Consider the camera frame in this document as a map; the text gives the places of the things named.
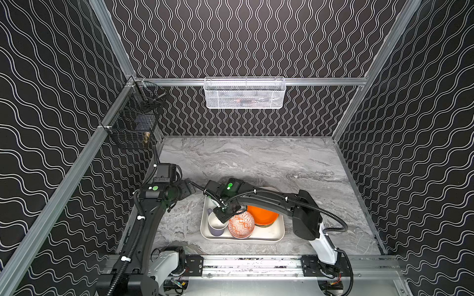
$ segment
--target white tray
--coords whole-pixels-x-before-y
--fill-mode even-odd
[[[283,215],[278,215],[276,221],[269,227],[255,226],[252,234],[245,239],[238,239],[230,234],[229,229],[226,227],[224,233],[221,236],[214,236],[210,233],[208,228],[208,215],[207,209],[213,209],[216,205],[212,202],[209,197],[204,199],[204,209],[202,211],[201,218],[201,234],[208,240],[214,242],[235,242],[235,243],[260,243],[270,244],[276,243],[283,238],[285,235],[285,225],[283,224]]]

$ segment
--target metal panel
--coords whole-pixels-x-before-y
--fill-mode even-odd
[[[148,78],[159,86],[203,86],[204,79],[196,78]],[[365,85],[367,78],[285,78],[287,86]]]
[[[109,40],[110,47],[120,64],[123,74],[126,77],[136,77],[135,70],[132,67],[128,54],[125,52],[119,33],[112,22],[112,17],[105,6],[104,0],[89,0],[89,3],[102,26],[102,30],[104,30],[105,36]]]
[[[405,31],[405,28],[410,22],[415,11],[418,9],[420,3],[421,0],[407,0],[405,2],[405,5],[401,9],[400,14],[397,16],[397,19],[395,20],[392,26],[392,29],[387,35],[384,44],[380,48],[377,56],[374,58],[374,61],[369,68],[369,71],[365,75],[367,77],[367,83],[364,87],[360,87],[357,89],[356,93],[354,94],[354,97],[352,98],[349,104],[349,107],[347,108],[345,114],[339,122],[339,125],[334,131],[333,138],[336,140],[336,142],[339,141],[339,139],[341,138],[342,133],[345,131],[352,116],[356,112],[357,107],[359,107],[360,103],[365,97],[365,94],[374,83],[375,78],[377,78],[377,76],[379,75],[383,65],[385,65],[385,62],[392,53],[395,45],[400,39],[400,36]]]
[[[115,113],[127,98],[128,92],[132,89],[131,81],[130,79],[122,89],[104,117],[102,124],[110,124]],[[0,273],[0,295],[10,296],[13,294],[107,135],[107,131],[102,126],[96,128],[33,226],[29,229],[20,246]]]
[[[372,221],[369,211],[367,210],[367,206],[365,205],[364,200],[362,199],[362,196],[360,195],[359,188],[357,187],[356,182],[354,181],[354,178],[352,177],[352,173],[347,166],[346,160],[344,159],[344,156],[342,155],[341,149],[339,148],[339,145],[336,142],[334,142],[334,149],[336,149],[337,155],[339,156],[339,159],[341,160],[344,171],[346,172],[347,178],[349,179],[349,183],[351,183],[352,190],[354,191],[355,197],[357,197],[360,208],[362,209],[365,219],[367,220],[367,223],[369,224],[370,230],[372,230],[372,233],[375,235],[375,238],[377,239],[377,242],[379,244],[379,247],[382,249],[382,252],[384,254],[387,254],[387,249],[382,243],[380,234],[375,228],[374,222]]]

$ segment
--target gray marble countertop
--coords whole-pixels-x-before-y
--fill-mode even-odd
[[[318,206],[341,217],[345,233],[331,233],[334,245],[348,254],[380,254],[333,143],[324,138],[167,138],[161,162],[181,166],[184,178],[203,186],[230,177],[281,192],[308,191]],[[158,227],[154,248],[181,245],[189,254],[315,254],[309,242],[292,231],[284,216],[285,236],[274,244],[216,243],[201,235],[204,196],[178,202]],[[323,215],[324,224],[337,222]]]

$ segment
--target wire basket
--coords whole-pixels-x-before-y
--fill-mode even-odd
[[[120,149],[143,150],[156,145],[153,131],[156,128],[156,109],[161,107],[166,93],[156,97],[145,97],[131,93],[119,112],[115,122],[107,129],[112,141]]]
[[[210,109],[280,109],[284,77],[206,77],[204,95]]]

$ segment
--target wavy line pattern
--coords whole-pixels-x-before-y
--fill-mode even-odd
[[[137,75],[363,77],[404,0],[106,0]]]
[[[0,0],[0,271],[125,84],[87,0]]]
[[[172,87],[158,124],[164,135],[331,136],[356,88],[288,87],[281,109],[208,109],[202,88]]]
[[[474,295],[474,2],[425,0],[339,143],[414,295]]]
[[[94,295],[151,156],[122,151],[107,138],[14,295]]]

